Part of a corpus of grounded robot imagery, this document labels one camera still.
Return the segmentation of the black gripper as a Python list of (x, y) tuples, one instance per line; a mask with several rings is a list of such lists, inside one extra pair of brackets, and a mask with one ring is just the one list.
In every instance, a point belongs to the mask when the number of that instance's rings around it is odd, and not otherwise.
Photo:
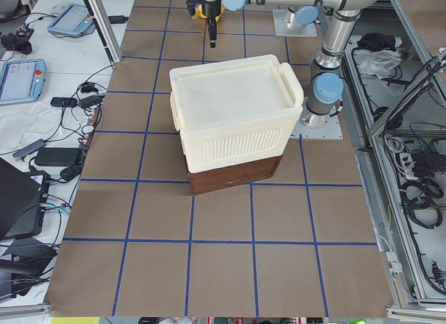
[(221, 15), (222, 0), (201, 0), (203, 14), (206, 16), (210, 47), (216, 48), (217, 17)]

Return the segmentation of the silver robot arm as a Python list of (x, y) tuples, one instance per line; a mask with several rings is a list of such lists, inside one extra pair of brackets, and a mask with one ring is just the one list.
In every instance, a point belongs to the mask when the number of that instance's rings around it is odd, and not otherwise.
[(285, 17), (286, 27), (289, 30), (297, 31), (313, 23), (318, 17), (316, 6), (303, 6), (299, 9), (288, 7)]
[(321, 49), (315, 54), (311, 69), (320, 68), (322, 72), (335, 72), (341, 66), (346, 43), (353, 31), (362, 10), (377, 2), (377, 0), (189, 0), (188, 9), (200, 4), (206, 16), (206, 25), (210, 38), (210, 46), (216, 45), (217, 16), (222, 8), (227, 10), (241, 10), (248, 5), (280, 5), (280, 6), (314, 6), (318, 10), (318, 17), (322, 22), (323, 9), (333, 9), (333, 16), (328, 20), (328, 28), (323, 37)]

